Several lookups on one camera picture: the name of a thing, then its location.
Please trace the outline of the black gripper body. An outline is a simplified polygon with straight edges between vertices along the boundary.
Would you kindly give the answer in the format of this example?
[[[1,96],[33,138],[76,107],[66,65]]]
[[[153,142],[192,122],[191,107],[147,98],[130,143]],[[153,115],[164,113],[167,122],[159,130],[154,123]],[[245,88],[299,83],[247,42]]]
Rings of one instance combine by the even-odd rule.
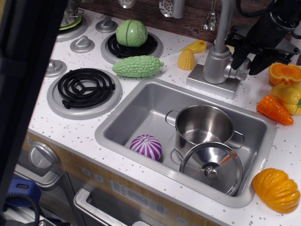
[[[225,40],[232,47],[245,46],[255,55],[269,55],[274,61],[287,64],[291,58],[300,53],[300,49],[280,37],[279,32],[273,35],[270,29],[260,27],[258,30],[251,25],[233,26]]]

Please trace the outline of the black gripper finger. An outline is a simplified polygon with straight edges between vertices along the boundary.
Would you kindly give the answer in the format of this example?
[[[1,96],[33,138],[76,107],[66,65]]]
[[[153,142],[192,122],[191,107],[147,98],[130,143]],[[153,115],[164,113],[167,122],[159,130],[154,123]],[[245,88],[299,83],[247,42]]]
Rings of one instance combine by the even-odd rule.
[[[251,60],[248,57],[250,51],[245,46],[236,46],[234,48],[233,60],[231,68],[236,70],[241,65],[249,65]]]
[[[251,62],[249,75],[257,75],[274,63],[274,57],[269,55],[256,55]]]

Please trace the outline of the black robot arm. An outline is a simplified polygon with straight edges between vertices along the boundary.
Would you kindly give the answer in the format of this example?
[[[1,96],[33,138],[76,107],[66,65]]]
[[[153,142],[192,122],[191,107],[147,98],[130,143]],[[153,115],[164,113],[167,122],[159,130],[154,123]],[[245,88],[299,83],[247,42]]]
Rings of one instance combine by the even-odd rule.
[[[265,9],[244,12],[241,2],[236,1],[238,12],[244,17],[256,17],[252,26],[233,26],[225,43],[234,47],[232,69],[238,69],[252,53],[249,74],[257,75],[275,62],[288,65],[300,49],[285,39],[301,21],[299,0],[274,0]]]

